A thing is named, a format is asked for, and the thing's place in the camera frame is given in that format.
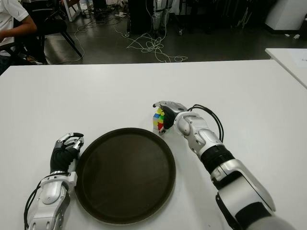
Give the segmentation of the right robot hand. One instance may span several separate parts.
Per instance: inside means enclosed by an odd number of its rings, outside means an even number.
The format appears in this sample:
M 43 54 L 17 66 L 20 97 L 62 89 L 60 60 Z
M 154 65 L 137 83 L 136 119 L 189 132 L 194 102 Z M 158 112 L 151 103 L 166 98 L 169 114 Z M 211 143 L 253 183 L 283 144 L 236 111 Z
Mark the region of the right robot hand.
M 160 136 L 162 136 L 174 124 L 175 118 L 179 113 L 188 110 L 181 103 L 172 101 L 159 101 L 154 103 L 153 107 L 159 107 L 164 112 L 163 127 L 159 130 Z

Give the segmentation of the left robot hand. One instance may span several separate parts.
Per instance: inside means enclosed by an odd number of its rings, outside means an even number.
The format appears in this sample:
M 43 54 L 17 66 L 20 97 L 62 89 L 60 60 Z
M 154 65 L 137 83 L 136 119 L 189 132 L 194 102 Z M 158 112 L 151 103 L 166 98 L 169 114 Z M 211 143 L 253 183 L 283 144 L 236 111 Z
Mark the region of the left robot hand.
M 81 133 L 69 132 L 56 141 L 50 158 L 50 173 L 68 172 L 70 164 L 79 157 L 83 137 Z

